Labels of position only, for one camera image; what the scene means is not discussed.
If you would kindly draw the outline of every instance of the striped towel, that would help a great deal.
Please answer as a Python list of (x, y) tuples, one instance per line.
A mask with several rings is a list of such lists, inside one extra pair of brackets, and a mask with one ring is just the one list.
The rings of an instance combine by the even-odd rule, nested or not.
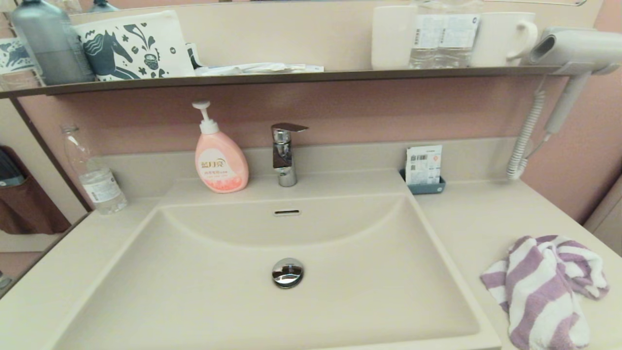
[(550, 235), (525, 236), (481, 280), (509, 313), (509, 338), (522, 350), (573, 350), (590, 342), (579, 298), (603, 298), (603, 260), (585, 246)]

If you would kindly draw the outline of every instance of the bathroom sink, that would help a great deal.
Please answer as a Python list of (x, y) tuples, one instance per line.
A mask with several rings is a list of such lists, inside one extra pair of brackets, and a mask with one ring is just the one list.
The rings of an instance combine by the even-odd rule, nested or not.
[[(53, 348), (498, 345), (399, 175), (362, 193), (308, 191), (338, 182), (312, 177), (291, 189), (255, 180), (220, 196), (184, 184), (145, 219)], [(291, 289), (272, 280), (283, 258), (304, 264)]]

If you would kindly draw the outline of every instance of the gray bottle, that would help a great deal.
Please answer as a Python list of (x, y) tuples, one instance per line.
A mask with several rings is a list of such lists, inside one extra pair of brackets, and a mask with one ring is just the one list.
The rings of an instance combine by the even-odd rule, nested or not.
[(11, 19), (47, 85), (95, 81), (65, 11), (43, 0), (24, 0)]
[(93, 7), (91, 7), (88, 12), (112, 12), (118, 11), (119, 9), (110, 5), (108, 0), (94, 0)]

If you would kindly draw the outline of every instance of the vanity countertop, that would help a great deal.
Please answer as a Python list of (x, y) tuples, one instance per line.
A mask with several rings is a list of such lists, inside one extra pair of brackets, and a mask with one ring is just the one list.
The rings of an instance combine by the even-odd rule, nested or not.
[[(550, 234), (575, 239), (604, 259), (611, 291), (601, 301), (582, 303), (592, 330), (589, 349), (622, 349), (622, 258), (536, 191), (519, 181), (450, 182), (443, 194), (416, 199), (497, 330), (503, 350), (515, 349), (507, 315), (479, 275), (523, 235)], [(89, 285), (157, 202), (132, 201), (108, 217), (93, 213), (52, 249), (0, 300), (0, 348), (48, 349)]]

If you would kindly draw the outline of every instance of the hair dryer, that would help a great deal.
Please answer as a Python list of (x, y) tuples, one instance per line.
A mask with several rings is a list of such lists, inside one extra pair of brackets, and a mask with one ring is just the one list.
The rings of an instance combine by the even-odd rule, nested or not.
[(534, 104), (523, 124), (514, 145), (514, 153), (508, 164), (508, 179), (519, 179), (527, 167), (527, 160), (552, 134), (561, 129), (570, 111), (592, 74), (608, 74), (620, 67), (622, 62), (622, 34), (599, 32), (594, 29), (568, 29), (551, 27), (544, 38), (531, 50), (532, 65), (559, 65), (553, 75), (569, 75), (570, 78), (557, 100), (555, 109), (546, 123), (547, 134), (540, 145), (524, 156), (533, 129), (542, 113), (545, 94), (539, 87), (534, 94)]

